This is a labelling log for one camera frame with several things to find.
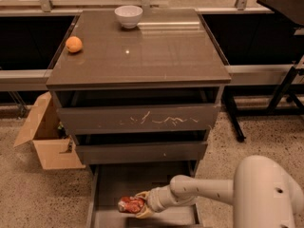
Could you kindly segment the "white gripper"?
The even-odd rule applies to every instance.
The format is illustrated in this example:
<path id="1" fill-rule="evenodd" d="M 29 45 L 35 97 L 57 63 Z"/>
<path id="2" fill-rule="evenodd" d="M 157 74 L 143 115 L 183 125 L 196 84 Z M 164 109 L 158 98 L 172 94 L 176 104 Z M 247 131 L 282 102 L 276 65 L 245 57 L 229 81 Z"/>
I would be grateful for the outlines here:
<path id="1" fill-rule="evenodd" d="M 135 197 L 146 200 L 147 204 L 136 214 L 137 219 L 150 218 L 155 213 L 160 213 L 171 207 L 191 206 L 197 201 L 196 197 L 178 197 L 168 185 L 153 188 L 150 191 L 142 191 L 136 194 Z"/>

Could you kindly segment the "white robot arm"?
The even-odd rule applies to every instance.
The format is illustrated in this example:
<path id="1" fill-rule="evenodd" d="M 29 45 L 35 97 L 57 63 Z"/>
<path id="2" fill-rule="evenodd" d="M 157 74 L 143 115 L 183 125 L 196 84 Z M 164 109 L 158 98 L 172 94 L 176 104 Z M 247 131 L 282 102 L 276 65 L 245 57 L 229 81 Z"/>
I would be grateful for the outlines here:
<path id="1" fill-rule="evenodd" d="M 190 206 L 198 197 L 232 205 L 234 228 L 295 228 L 294 215 L 304 207 L 301 187 L 283 167 L 263 156 L 249 156 L 231 180 L 177 175 L 168 185 L 144 194 L 145 205 L 136 217 L 146 219 L 170 207 Z"/>

